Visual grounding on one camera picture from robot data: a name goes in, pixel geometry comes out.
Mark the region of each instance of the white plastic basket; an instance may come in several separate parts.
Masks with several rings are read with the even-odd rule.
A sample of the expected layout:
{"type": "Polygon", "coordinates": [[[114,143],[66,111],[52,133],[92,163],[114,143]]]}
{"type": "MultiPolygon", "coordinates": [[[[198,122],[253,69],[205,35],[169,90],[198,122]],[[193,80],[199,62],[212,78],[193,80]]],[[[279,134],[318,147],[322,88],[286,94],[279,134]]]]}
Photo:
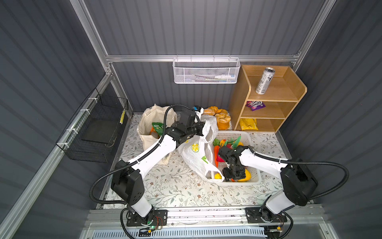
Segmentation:
{"type": "Polygon", "coordinates": [[[240,61],[235,57],[177,57],[172,66],[176,84],[235,84],[240,61]]]}
{"type": "MultiPolygon", "coordinates": [[[[247,132],[243,131],[231,131],[231,130],[220,130],[218,131],[218,134],[216,138],[218,140],[229,140],[230,138],[236,139],[239,136],[241,136],[240,142],[243,143],[244,146],[253,146],[252,140],[250,135],[247,132]]],[[[218,169],[222,172],[223,168],[227,167],[227,164],[224,162],[219,162],[219,167],[218,169]]],[[[261,183],[261,175],[260,175],[260,170],[253,168],[253,167],[248,167],[247,170],[251,173],[251,179],[245,182],[216,182],[216,184],[220,186],[249,186],[249,185],[255,185],[261,183]]],[[[211,171],[211,179],[215,180],[216,172],[211,171]]]]}

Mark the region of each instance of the lemon print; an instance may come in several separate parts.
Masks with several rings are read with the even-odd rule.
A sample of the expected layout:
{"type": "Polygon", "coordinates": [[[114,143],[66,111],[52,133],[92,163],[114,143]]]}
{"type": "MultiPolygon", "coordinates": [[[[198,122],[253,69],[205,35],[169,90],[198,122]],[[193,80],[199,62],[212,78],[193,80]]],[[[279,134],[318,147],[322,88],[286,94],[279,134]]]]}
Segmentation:
{"type": "Polygon", "coordinates": [[[197,143],[193,143],[193,144],[191,145],[191,149],[192,149],[192,151],[194,151],[195,153],[196,153],[196,152],[199,152],[199,144],[197,144],[197,143]]]}

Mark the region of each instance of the black wire basket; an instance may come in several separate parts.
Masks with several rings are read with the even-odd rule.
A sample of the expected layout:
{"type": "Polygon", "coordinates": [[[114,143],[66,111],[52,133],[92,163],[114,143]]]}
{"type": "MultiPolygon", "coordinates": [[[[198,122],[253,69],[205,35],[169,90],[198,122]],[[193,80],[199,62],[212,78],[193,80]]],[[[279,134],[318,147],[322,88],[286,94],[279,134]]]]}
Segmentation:
{"type": "Polygon", "coordinates": [[[57,141],[57,146],[73,160],[113,161],[128,121],[127,107],[127,99],[98,94],[86,110],[80,111],[77,123],[61,134],[69,130],[66,141],[57,141]]]}

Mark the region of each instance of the wooden shelf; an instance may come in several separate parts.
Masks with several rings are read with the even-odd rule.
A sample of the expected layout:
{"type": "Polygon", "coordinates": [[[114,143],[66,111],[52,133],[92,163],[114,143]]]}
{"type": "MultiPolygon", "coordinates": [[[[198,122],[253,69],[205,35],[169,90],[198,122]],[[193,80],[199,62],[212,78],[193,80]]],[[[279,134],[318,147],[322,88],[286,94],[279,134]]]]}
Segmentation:
{"type": "Polygon", "coordinates": [[[229,112],[232,127],[241,130],[239,120],[257,119],[259,130],[254,132],[277,132],[287,117],[304,97],[307,88],[290,67],[270,66],[275,75],[265,94],[257,94],[255,89],[268,65],[242,65],[238,81],[231,97],[229,112]],[[252,111],[246,107],[247,101],[263,101],[265,108],[252,111]]]}
{"type": "Polygon", "coordinates": [[[260,76],[249,76],[248,80],[252,86],[251,93],[249,94],[249,101],[278,101],[278,102],[297,102],[298,99],[293,94],[291,89],[287,86],[284,78],[273,77],[265,94],[258,94],[255,92],[256,87],[260,81],[260,76]]]}
{"type": "Polygon", "coordinates": [[[244,107],[240,118],[253,118],[253,119],[285,119],[277,102],[267,101],[264,102],[265,108],[252,111],[249,107],[244,107]]]}

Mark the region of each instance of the floral tablecloth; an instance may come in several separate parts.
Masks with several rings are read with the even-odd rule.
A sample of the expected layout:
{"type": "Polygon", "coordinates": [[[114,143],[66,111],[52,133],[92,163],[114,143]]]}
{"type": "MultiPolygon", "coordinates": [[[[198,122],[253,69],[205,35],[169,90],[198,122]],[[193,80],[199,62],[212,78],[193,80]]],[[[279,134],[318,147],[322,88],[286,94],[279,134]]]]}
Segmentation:
{"type": "MultiPolygon", "coordinates": [[[[134,115],[120,160],[128,161],[143,152],[137,134],[141,115],[134,115]]],[[[249,132],[257,152],[285,158],[274,133],[249,132]]],[[[261,205],[270,193],[282,188],[274,176],[261,173],[262,181],[253,186],[222,187],[203,181],[175,150],[168,165],[157,164],[144,178],[145,197],[155,207],[261,205]]],[[[111,189],[106,200],[121,198],[111,189]]],[[[104,209],[123,208],[121,204],[104,205],[104,209]]]]}

